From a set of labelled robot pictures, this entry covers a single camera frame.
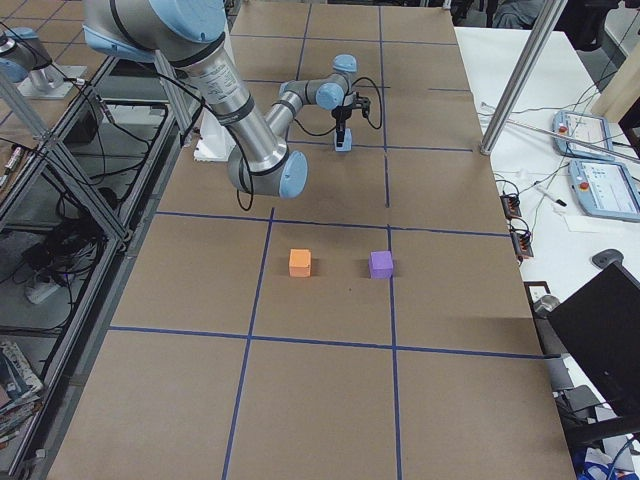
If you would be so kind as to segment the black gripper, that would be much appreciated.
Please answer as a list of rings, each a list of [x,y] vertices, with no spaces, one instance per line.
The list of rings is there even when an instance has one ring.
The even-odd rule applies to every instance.
[[[346,122],[352,116],[354,110],[359,110],[364,119],[368,120],[371,109],[371,100],[353,92],[347,95],[340,105],[332,110],[332,117],[335,120],[335,147],[342,148],[344,145]]]

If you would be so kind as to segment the second grey robot arm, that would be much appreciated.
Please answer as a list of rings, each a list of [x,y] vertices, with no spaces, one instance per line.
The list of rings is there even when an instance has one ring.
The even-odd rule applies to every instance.
[[[28,98],[61,99],[71,89],[65,82],[68,75],[29,27],[1,33],[1,73]]]

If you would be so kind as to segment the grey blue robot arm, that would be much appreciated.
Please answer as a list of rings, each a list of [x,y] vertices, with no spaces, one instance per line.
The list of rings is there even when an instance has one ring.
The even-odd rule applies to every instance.
[[[346,121],[352,111],[369,114],[370,101],[353,89],[354,56],[334,58],[322,79],[281,85],[278,100],[262,114],[224,48],[227,24],[221,1],[86,1],[84,35],[94,50],[149,63],[162,53],[186,73],[204,104],[236,143],[240,157],[228,163],[230,181],[248,194],[295,198],[304,190],[308,163],[287,145],[284,134],[306,105],[331,112],[334,147],[351,148]]]

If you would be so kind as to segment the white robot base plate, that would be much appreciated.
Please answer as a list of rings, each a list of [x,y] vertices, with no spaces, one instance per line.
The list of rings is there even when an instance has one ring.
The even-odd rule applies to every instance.
[[[217,118],[207,109],[206,102],[196,110],[198,114],[193,133],[197,137],[194,159],[201,163],[227,163],[235,147],[227,129],[220,125]]]

